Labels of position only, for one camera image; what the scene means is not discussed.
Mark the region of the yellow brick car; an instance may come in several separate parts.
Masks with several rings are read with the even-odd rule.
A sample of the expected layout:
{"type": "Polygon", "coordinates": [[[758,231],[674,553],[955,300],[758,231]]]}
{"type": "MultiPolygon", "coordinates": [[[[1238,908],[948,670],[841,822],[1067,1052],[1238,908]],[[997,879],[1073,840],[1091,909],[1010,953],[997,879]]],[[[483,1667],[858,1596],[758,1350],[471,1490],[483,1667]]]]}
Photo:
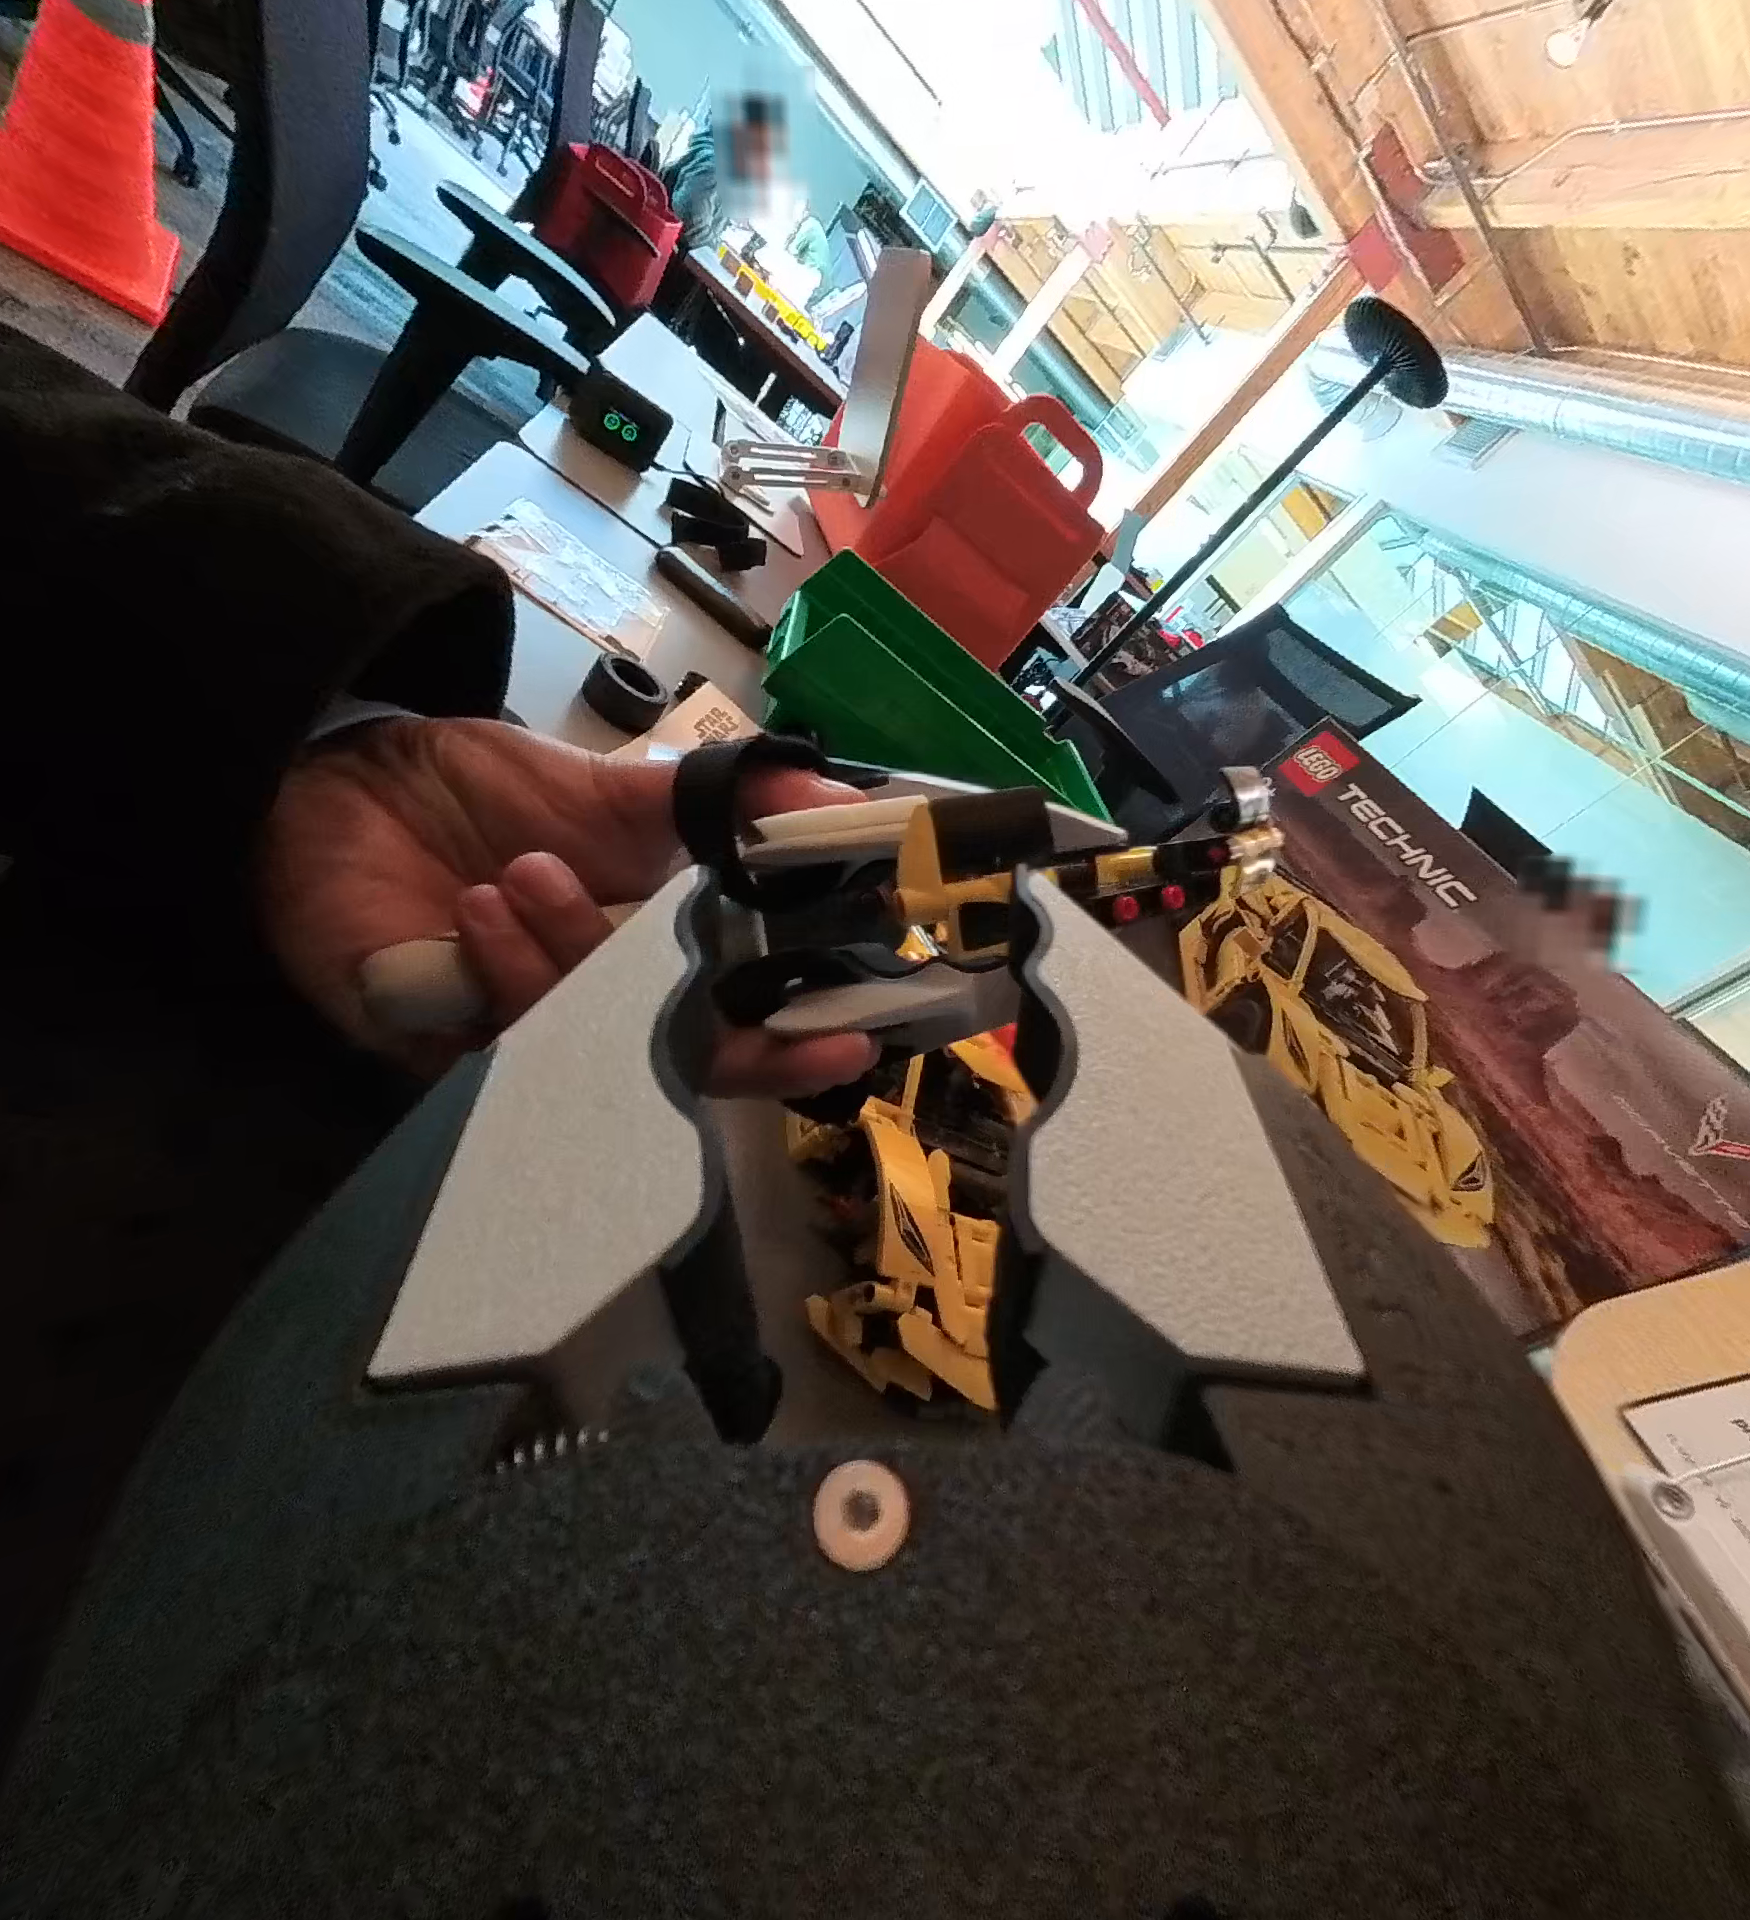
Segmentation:
{"type": "Polygon", "coordinates": [[[990,1312],[1029,1121],[1013,1022],[786,1112],[786,1159],[844,1256],[844,1280],[807,1298],[809,1331],[888,1404],[997,1415],[990,1312]]]}

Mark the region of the grey desk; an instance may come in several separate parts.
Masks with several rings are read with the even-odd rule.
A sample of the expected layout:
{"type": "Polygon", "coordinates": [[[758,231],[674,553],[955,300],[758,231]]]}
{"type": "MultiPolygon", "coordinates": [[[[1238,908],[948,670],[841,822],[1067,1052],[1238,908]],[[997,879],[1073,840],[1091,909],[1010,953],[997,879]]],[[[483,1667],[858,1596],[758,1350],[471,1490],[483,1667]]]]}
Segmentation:
{"type": "MultiPolygon", "coordinates": [[[[676,686],[683,672],[703,672],[737,711],[762,719],[762,655],[730,640],[710,611],[683,599],[653,563],[668,532],[667,483],[674,470],[718,475],[713,414],[721,384],[701,360],[656,321],[638,321],[612,342],[608,364],[634,388],[656,400],[668,419],[660,470],[625,475],[586,448],[563,405],[548,405],[521,433],[487,452],[463,477],[430,497],[418,524],[468,537],[503,516],[518,497],[536,503],[578,545],[601,553],[612,569],[645,582],[667,605],[660,640],[648,666],[676,686]]],[[[536,735],[586,752],[621,749],[621,735],[580,702],[580,679],[601,651],[554,611],[518,599],[518,642],[508,711],[536,735]]],[[[785,1105],[766,1100],[710,1105],[721,1133],[721,1159],[737,1201],[737,1230],[750,1253],[750,1280],[762,1320],[762,1348],[785,1370],[785,1404],[768,1427],[774,1442],[965,1442],[990,1438],[982,1416],[916,1415],[916,1404],[883,1404],[849,1374],[809,1331],[807,1293],[841,1280],[841,1256],[820,1230],[815,1192],[786,1159],[785,1105]]]]}

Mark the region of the person's left hand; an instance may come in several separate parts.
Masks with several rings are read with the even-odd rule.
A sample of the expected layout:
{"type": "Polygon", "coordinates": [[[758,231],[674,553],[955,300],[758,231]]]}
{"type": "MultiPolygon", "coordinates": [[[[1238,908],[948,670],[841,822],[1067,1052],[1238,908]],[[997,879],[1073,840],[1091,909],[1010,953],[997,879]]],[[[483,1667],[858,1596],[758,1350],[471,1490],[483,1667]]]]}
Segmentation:
{"type": "Polygon", "coordinates": [[[668,762],[612,762],[483,719],[382,719],[310,745],[263,822],[273,963],[353,1047],[443,1078],[529,1014],[683,859],[668,762]],[[373,953],[447,941],[483,994],[451,1037],[369,1010],[373,953]]]}

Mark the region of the green plastic bin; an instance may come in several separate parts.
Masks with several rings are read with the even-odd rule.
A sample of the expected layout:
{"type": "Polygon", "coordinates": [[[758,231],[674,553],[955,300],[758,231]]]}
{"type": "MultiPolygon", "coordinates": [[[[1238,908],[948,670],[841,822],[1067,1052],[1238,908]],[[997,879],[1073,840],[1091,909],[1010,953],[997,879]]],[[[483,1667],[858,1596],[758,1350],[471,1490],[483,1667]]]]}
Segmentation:
{"type": "Polygon", "coordinates": [[[874,611],[793,596],[766,648],[766,724],[809,735],[837,762],[976,787],[1041,787],[1106,822],[1081,752],[916,611],[880,630],[874,611]]]}
{"type": "Polygon", "coordinates": [[[931,730],[976,724],[1046,741],[1046,719],[965,655],[931,617],[853,553],[826,561],[785,605],[766,642],[766,711],[821,730],[931,730]]]}

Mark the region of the grey board stand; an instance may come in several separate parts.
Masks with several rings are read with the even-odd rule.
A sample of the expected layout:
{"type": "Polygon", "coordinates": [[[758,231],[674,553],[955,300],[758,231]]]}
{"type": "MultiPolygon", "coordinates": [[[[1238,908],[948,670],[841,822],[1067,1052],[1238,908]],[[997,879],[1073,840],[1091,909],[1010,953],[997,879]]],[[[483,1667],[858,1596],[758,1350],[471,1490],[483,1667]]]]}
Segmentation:
{"type": "Polygon", "coordinates": [[[766,503],[785,490],[874,506],[888,483],[902,400],[931,300],[931,256],[883,250],[866,289],[862,351],[837,414],[837,444],[721,444],[718,490],[766,503]]]}

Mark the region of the black oblong case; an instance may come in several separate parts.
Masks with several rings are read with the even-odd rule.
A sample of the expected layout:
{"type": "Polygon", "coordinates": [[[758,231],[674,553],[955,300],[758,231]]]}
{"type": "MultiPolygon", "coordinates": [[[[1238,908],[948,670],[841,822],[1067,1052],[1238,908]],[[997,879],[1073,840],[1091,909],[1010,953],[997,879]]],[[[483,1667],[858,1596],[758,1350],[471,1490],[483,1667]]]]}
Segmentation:
{"type": "Polygon", "coordinates": [[[774,622],[751,611],[718,573],[710,573],[701,561],[691,561],[683,546],[660,546],[653,557],[660,582],[701,607],[721,634],[730,634],[750,651],[766,651],[774,622]]]}

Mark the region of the yellow black brick subassembly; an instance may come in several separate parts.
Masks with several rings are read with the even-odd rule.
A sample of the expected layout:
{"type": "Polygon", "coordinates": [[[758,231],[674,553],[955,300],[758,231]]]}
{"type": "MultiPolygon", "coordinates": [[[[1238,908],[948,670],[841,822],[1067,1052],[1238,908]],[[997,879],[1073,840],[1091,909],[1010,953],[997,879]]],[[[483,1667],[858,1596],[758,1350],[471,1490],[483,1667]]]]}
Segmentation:
{"type": "Polygon", "coordinates": [[[891,920],[931,938],[942,960],[1003,963],[1013,879],[1036,874],[1106,933],[1187,923],[1278,873],[1274,782],[1252,770],[1231,770],[1231,782],[1224,806],[1150,845],[1041,787],[921,799],[891,859],[891,920]]]}

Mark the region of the black device with green lights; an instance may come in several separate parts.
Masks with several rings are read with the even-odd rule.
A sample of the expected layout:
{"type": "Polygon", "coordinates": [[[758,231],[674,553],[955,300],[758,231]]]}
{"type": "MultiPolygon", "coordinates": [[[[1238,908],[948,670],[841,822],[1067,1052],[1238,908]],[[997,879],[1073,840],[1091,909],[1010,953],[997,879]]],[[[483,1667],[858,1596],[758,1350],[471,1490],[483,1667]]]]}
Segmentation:
{"type": "Polygon", "coordinates": [[[612,367],[589,364],[567,388],[567,429],[625,475],[653,475],[674,433],[674,414],[612,367]]]}

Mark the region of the brick car set box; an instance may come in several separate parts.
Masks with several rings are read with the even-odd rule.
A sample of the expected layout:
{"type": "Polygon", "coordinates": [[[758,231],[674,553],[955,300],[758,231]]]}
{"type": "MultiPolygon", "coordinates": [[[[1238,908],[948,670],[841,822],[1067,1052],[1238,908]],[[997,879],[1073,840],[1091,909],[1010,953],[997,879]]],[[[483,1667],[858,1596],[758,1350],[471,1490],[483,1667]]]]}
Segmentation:
{"type": "Polygon", "coordinates": [[[1224,745],[1278,873],[1176,927],[1187,998],[1280,1073],[1524,1344],[1750,1262],[1750,1073],[1609,972],[1615,902],[1524,879],[1334,724],[1224,745]]]}

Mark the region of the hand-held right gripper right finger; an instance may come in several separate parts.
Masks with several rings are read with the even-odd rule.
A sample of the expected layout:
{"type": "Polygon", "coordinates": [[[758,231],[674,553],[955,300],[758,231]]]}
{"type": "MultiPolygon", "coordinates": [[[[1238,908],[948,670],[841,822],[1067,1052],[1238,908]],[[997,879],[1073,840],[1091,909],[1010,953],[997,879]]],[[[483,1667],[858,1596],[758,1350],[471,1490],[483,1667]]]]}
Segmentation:
{"type": "Polygon", "coordinates": [[[1213,1388],[1360,1395],[1371,1367],[1220,1029],[1046,874],[1010,879],[1010,979],[1036,1105],[990,1309],[1003,1424],[1052,1370],[1122,1424],[1196,1424],[1213,1388]]]}

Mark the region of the wooden document stand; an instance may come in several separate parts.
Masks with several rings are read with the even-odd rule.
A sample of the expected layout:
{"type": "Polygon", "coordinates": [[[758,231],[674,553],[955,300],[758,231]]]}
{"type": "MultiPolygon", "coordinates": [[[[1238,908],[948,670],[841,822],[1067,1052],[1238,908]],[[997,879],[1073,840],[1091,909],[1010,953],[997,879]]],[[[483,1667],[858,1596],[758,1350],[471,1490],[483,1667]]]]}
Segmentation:
{"type": "Polygon", "coordinates": [[[1585,1309],[1551,1348],[1551,1395],[1620,1507],[1656,1588],[1750,1721],[1750,1588],[1703,1534],[1624,1409],[1750,1377],[1750,1256],[1585,1309]]]}

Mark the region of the orange plastic bin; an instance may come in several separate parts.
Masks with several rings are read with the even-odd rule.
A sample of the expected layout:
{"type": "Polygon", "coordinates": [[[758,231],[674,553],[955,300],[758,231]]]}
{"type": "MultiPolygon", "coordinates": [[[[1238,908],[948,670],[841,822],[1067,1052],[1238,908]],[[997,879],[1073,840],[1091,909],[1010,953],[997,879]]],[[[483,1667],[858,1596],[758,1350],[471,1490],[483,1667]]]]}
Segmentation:
{"type": "Polygon", "coordinates": [[[880,497],[862,506],[844,490],[809,494],[826,553],[862,553],[862,561],[872,561],[908,545],[955,461],[982,429],[1005,419],[1010,409],[1013,393],[1005,393],[971,356],[920,336],[888,437],[880,497]]]}

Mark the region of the black floor lamp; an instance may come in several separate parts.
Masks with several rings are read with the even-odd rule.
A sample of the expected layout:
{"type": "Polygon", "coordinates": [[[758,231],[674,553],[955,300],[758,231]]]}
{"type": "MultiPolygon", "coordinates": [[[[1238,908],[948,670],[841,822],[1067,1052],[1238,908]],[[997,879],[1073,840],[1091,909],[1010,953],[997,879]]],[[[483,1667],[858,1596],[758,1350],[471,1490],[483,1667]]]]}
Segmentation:
{"type": "Polygon", "coordinates": [[[1274,475],[1181,561],[1106,640],[1081,663],[1073,683],[1053,693],[1091,693],[1091,683],[1150,627],[1157,611],[1181,599],[1181,586],[1220,561],[1220,553],[1247,532],[1252,519],[1292,490],[1300,463],[1371,400],[1391,393],[1413,413],[1429,413],[1449,400],[1449,373],[1436,342],[1391,301],[1353,300],[1341,313],[1341,342],[1360,364],[1360,375],[1339,405],[1274,463],[1274,475]]]}

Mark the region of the orange traffic cone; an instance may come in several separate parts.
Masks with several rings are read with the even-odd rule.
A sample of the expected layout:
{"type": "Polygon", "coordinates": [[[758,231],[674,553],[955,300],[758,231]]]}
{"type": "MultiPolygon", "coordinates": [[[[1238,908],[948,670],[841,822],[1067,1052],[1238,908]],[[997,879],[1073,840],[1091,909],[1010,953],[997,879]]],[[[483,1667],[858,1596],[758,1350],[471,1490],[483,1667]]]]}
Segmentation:
{"type": "Polygon", "coordinates": [[[43,0],[0,109],[0,246],[149,330],[181,268],[154,117],[154,5],[43,0]]]}

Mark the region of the clear bag of parts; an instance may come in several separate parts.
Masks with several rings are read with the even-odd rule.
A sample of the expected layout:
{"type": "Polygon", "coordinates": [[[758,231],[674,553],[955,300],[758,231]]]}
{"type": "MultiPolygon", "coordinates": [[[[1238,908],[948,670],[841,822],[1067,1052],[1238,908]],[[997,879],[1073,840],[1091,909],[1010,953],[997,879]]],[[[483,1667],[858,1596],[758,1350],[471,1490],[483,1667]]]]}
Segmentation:
{"type": "Polygon", "coordinates": [[[518,596],[608,655],[648,663],[660,642],[667,605],[648,582],[621,573],[529,497],[513,497],[463,546],[497,563],[518,596]]]}

